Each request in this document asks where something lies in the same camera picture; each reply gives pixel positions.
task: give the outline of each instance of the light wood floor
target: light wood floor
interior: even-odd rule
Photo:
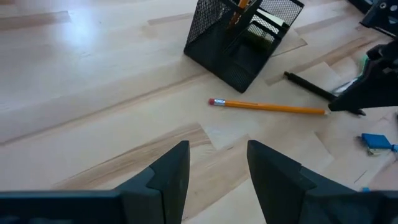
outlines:
[[[241,95],[182,53],[196,3],[0,0],[0,190],[113,188],[189,140],[184,223],[264,223],[248,139],[353,189],[395,161],[391,153],[369,157],[355,137],[383,133],[398,142],[396,108],[358,118],[207,105],[226,98],[326,108],[282,73],[326,89],[355,77],[367,49],[389,39],[361,27],[353,6],[305,0]]]

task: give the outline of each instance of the black mesh pencil holder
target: black mesh pencil holder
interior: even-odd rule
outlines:
[[[304,5],[296,0],[252,0],[241,9],[238,2],[198,0],[184,53],[243,93]]]

